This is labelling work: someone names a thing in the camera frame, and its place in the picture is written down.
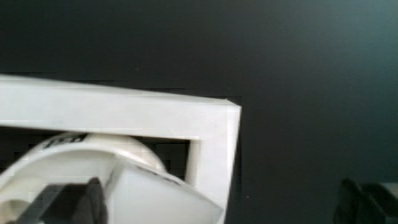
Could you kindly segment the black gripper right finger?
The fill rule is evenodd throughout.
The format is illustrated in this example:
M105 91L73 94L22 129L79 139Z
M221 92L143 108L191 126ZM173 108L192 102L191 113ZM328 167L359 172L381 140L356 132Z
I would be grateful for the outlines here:
M398 224L398 183L342 181L335 224Z

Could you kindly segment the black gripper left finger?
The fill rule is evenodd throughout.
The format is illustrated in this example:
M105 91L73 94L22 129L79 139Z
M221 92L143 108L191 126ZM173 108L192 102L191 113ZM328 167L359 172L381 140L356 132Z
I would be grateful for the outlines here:
M49 185L15 224L109 224L100 179L93 178L86 183Z

